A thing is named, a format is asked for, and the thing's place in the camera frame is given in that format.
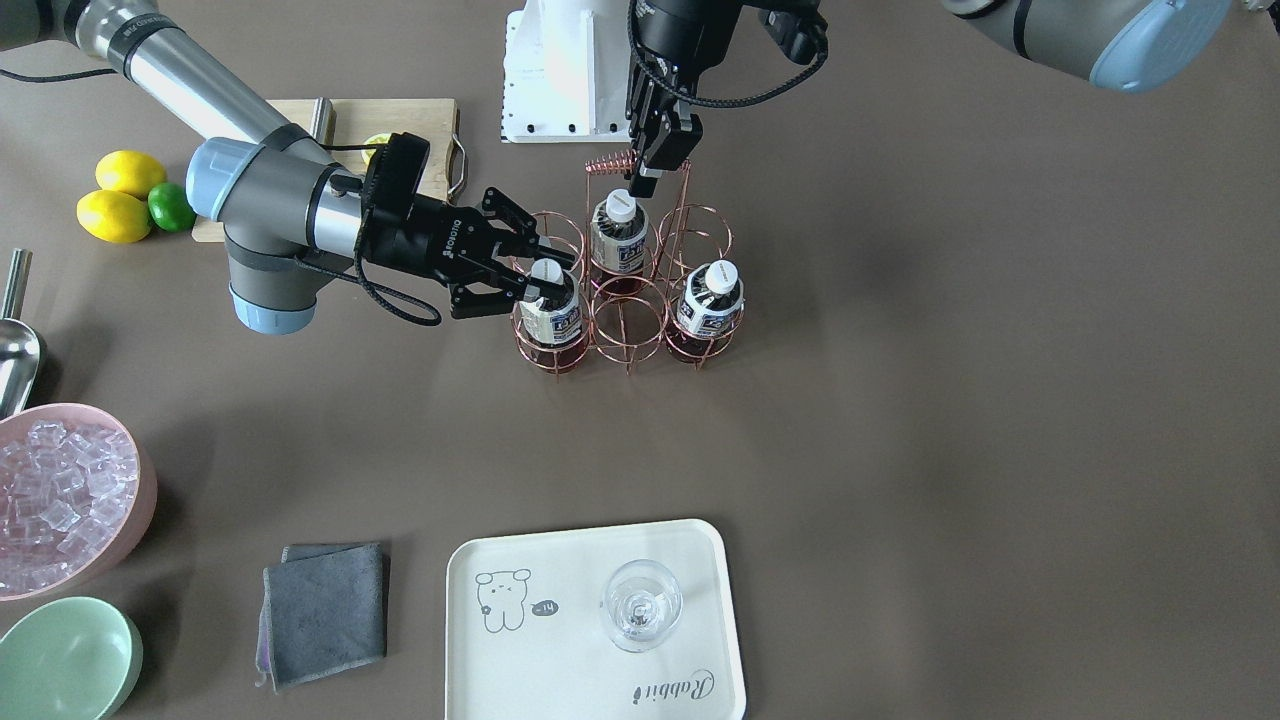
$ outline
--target bowl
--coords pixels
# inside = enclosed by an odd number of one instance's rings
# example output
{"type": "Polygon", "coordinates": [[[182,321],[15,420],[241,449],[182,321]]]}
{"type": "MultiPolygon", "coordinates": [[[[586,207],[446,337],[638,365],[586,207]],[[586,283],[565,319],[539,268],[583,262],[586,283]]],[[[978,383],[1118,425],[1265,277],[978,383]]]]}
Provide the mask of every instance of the bowl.
{"type": "MultiPolygon", "coordinates": [[[[99,450],[90,448],[86,452],[99,450]]],[[[115,466],[111,470],[125,471],[115,466]]],[[[142,534],[151,524],[155,505],[156,475],[151,460],[128,429],[104,410],[64,402],[32,407],[0,420],[0,602],[65,591],[113,568],[142,539],[142,534]],[[97,487],[93,480],[104,475],[93,478],[86,469],[88,462],[83,461],[84,455],[69,455],[74,450],[67,443],[58,445],[52,450],[45,448],[49,450],[45,460],[56,460],[60,464],[52,468],[41,466],[35,460],[33,454],[37,451],[29,446],[32,441],[28,439],[28,432],[40,424],[51,423],[60,424],[68,430],[64,438],[67,441],[73,439],[72,436],[77,434],[78,429],[109,437],[114,445],[110,446],[111,455],[108,460],[122,459],[123,462],[124,457],[136,457],[136,478],[127,486],[122,482],[114,491],[108,488],[106,495],[92,495],[86,488],[97,487]],[[14,450],[17,455],[10,462],[5,451],[23,443],[28,446],[14,450]],[[72,466],[78,468],[82,479],[87,478],[84,486],[65,493],[61,489],[50,489],[65,488],[76,482],[74,478],[68,480],[65,475],[72,466]],[[52,486],[50,483],[55,480],[51,478],[55,477],[58,484],[52,486]],[[55,518],[63,520],[58,525],[44,519],[41,521],[28,519],[22,520],[23,527],[19,528],[18,503],[29,503],[33,497],[29,487],[18,487],[19,478],[28,483],[45,483],[44,495],[40,496],[45,505],[36,509],[47,510],[54,501],[65,501],[67,506],[76,511],[72,515],[55,518]],[[72,533],[78,536],[74,543],[69,542],[72,533]]],[[[26,518],[31,516],[29,505],[24,512],[26,518]]]]}
{"type": "Polygon", "coordinates": [[[100,720],[119,710],[142,667],[142,639],[109,602],[64,597],[0,638],[5,720],[100,720]]]}

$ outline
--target scoop handle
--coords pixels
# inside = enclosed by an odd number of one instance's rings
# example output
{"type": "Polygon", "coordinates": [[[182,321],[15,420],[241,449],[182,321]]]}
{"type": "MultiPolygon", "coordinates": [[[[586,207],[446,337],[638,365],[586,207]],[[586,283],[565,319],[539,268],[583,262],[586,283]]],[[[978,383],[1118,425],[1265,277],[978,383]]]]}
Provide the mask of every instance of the scoop handle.
{"type": "Polygon", "coordinates": [[[31,251],[18,247],[9,260],[9,282],[4,288],[4,316],[14,320],[22,315],[22,299],[27,293],[27,274],[31,273],[31,251]]]}

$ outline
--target folded towel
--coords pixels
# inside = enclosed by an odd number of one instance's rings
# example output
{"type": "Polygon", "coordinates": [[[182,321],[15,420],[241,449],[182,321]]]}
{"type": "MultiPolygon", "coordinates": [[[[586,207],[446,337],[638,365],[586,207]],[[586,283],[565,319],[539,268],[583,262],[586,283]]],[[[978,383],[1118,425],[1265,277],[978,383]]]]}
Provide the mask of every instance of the folded towel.
{"type": "Polygon", "coordinates": [[[257,669],[276,692],[387,655],[381,546],[285,547],[262,587],[257,669]]]}

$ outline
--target green bowl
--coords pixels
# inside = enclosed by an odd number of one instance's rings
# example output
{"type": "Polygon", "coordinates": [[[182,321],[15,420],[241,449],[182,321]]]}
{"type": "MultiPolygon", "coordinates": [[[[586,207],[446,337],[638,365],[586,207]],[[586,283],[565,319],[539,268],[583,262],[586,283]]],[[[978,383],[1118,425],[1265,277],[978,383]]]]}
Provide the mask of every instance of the green bowl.
{"type": "Polygon", "coordinates": [[[93,597],[37,607],[0,638],[5,720],[101,720],[133,691],[142,638],[123,612],[93,597]]]}

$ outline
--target bottle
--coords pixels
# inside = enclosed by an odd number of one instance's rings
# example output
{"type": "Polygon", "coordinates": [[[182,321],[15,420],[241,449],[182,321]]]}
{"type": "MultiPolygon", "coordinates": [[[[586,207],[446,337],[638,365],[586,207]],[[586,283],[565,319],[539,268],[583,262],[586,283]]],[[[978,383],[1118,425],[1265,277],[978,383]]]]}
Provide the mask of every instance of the bottle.
{"type": "Polygon", "coordinates": [[[737,324],[742,305],[742,281],[733,263],[717,260],[698,268],[689,274],[684,295],[671,302],[667,350],[681,363],[703,361],[737,324]]]}
{"type": "Polygon", "coordinates": [[[520,302],[520,319],[534,346],[530,359],[548,373],[567,373],[586,355],[588,341],[573,275],[547,258],[535,261],[529,274],[570,288],[568,297],[559,302],[547,297],[520,302]]]}
{"type": "MultiPolygon", "coordinates": [[[[591,283],[595,287],[620,275],[644,272],[644,243],[649,236],[649,219],[644,208],[626,190],[609,193],[591,213],[591,283]]],[[[631,296],[640,292],[639,279],[609,283],[608,296],[631,296]]]]}

